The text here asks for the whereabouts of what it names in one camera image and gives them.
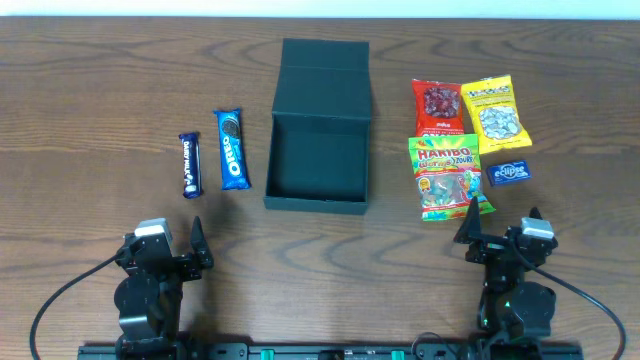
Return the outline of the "red Hacks candy bag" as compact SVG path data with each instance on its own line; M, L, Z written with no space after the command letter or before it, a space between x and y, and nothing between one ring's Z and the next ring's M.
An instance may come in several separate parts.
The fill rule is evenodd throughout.
M413 79L411 85L418 137L464 133L460 84Z

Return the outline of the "blue Eclipse mints tin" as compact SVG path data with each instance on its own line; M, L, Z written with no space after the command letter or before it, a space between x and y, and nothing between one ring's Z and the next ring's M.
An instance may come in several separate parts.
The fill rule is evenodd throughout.
M491 186L502 186L531 178L530 169L524 160L490 166L486 173Z

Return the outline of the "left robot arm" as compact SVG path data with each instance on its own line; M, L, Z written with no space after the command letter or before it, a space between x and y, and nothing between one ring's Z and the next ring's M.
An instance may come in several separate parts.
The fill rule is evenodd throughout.
M122 330L115 346L118 359L198 356L189 338L179 332L183 284L201 279L214 259L198 217L191 229L190 253L174 256L171 242L164 218L142 221L124 236L115 260L127 274L114 294Z

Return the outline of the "blue Oreo cookie pack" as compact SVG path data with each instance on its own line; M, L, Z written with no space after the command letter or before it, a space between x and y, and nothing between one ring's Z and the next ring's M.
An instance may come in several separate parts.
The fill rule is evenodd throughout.
M251 183L242 143L241 109L229 111L215 109L213 114L218 125L222 189L250 189Z

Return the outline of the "green Haribo worms bag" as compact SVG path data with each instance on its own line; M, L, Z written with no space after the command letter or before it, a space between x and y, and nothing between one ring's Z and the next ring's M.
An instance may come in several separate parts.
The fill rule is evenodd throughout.
M484 195L475 134L411 137L408 152L423 221L464 217L474 198L481 214L495 211Z

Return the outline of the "yellow Hacks candy bag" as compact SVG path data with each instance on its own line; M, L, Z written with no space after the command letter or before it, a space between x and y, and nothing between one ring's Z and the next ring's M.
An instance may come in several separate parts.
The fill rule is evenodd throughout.
M532 145L520 121L510 75L463 84L461 96L478 136L481 154Z

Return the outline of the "dark green gift box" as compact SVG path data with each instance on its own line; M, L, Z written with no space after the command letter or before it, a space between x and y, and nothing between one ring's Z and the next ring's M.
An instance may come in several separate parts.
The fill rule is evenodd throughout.
M368 43L284 39L265 207L364 214L372 110Z

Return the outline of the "Dairy Milk chocolate bar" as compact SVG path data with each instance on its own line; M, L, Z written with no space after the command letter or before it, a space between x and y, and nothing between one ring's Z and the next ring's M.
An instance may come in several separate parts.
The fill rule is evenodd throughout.
M179 135L183 148L183 196L197 198L202 194L200 172L199 134L197 132Z

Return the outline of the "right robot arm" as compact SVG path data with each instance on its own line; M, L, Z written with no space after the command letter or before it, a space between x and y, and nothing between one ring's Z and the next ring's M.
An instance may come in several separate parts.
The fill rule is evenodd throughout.
M540 339L551 334L556 294L527 281L525 273L543 265L558 246L551 224L532 208L519 226L508 228L504 235L485 234L474 198L453 241L468 246L466 261L485 269L477 311L478 328L485 334L470 338L456 357L540 359Z

